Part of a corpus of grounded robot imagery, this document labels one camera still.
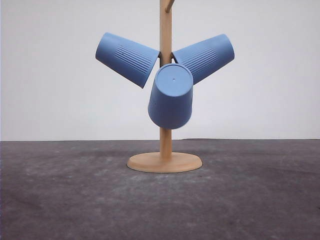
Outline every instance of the wooden pole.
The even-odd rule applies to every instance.
[[[171,63],[172,11],[174,0],[160,0],[160,67]],[[160,157],[170,160],[172,155],[171,129],[160,127]]]
[[[160,67],[171,63],[172,11],[174,0],[160,0]],[[180,173],[198,169],[201,159],[189,153],[172,152],[171,129],[160,127],[160,152],[147,152],[129,158],[127,166],[148,173]]]

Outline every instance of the upside-down cup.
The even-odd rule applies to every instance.
[[[161,128],[177,129],[191,117],[193,77],[181,64],[162,66],[155,75],[148,113],[151,120]]]

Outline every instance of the round wooden base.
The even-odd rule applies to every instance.
[[[147,173],[180,173],[198,169],[202,162],[188,153],[173,152],[171,159],[162,159],[159,152],[148,152],[130,157],[127,166]]]

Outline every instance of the blue cup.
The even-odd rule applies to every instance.
[[[177,129],[191,117],[193,77],[181,64],[162,66],[155,75],[148,113],[151,120],[161,128]]]
[[[96,49],[95,58],[126,79],[144,88],[159,56],[159,51],[105,33]]]
[[[174,51],[176,63],[187,67],[196,84],[235,59],[235,52],[225,34]]]

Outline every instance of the ribbed cup texture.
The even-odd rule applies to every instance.
[[[173,52],[176,63],[184,65],[196,84],[235,58],[234,49],[224,34]]]
[[[158,50],[107,32],[100,40],[95,58],[143,88],[158,55]]]

